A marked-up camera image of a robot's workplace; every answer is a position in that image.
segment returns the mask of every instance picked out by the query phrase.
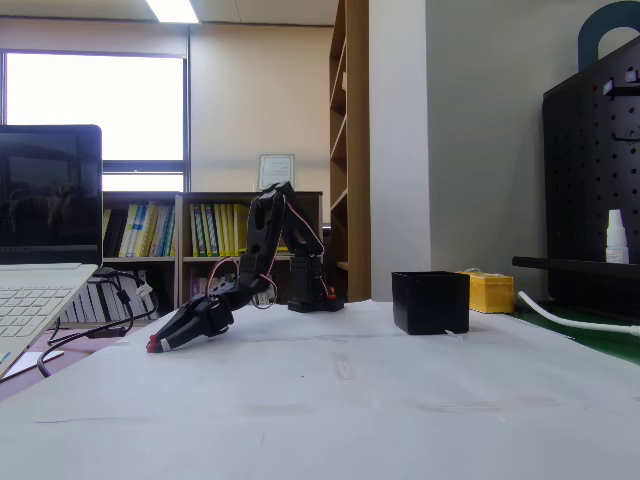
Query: yellow box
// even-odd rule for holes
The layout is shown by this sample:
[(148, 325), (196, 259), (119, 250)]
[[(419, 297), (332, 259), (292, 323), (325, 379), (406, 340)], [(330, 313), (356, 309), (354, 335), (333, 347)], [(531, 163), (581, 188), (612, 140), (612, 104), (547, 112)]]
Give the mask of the yellow box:
[(482, 313), (513, 313), (513, 277), (480, 272), (469, 275), (469, 308)]

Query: window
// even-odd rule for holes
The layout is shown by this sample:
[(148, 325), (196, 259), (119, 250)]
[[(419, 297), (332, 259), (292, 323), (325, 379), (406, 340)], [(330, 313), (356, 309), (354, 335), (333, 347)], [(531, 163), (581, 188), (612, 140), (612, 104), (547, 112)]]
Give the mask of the window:
[[(184, 59), (5, 55), (5, 123), (96, 124), (102, 129), (105, 190), (183, 189)], [(135, 172), (148, 174), (137, 182)]]

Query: white table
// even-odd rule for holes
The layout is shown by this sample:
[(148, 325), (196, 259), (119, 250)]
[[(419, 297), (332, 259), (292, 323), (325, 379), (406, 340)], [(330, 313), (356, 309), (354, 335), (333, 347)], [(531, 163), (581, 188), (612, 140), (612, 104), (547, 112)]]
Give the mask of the white table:
[(472, 313), (410, 337), (390, 304), (244, 308), (147, 354), (163, 322), (0, 404), (2, 479), (638, 478), (640, 369)]

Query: white cable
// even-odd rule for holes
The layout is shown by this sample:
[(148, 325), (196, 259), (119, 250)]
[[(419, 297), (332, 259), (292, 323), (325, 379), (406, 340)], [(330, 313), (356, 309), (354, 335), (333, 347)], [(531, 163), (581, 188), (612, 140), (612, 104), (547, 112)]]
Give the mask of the white cable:
[(556, 317), (552, 313), (547, 312), (544, 308), (538, 305), (536, 302), (529, 298), (524, 292), (518, 292), (518, 296), (522, 298), (527, 304), (533, 308), (536, 312), (542, 315), (544, 318), (551, 320), (552, 322), (559, 323), (566, 327), (582, 328), (584, 330), (598, 330), (601, 332), (615, 332), (615, 333), (629, 333), (636, 337), (640, 337), (640, 325), (622, 326), (622, 325), (604, 325), (602, 323), (586, 323), (576, 322), (574, 320), (567, 320), (565, 318)]

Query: picture frame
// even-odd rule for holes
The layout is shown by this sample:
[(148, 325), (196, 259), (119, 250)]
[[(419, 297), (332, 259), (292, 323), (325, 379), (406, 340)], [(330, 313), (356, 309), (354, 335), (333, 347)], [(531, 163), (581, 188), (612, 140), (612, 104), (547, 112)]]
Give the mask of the picture frame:
[(282, 182), (290, 182), (295, 188), (295, 158), (292, 154), (260, 155), (258, 190), (262, 191), (274, 183)]

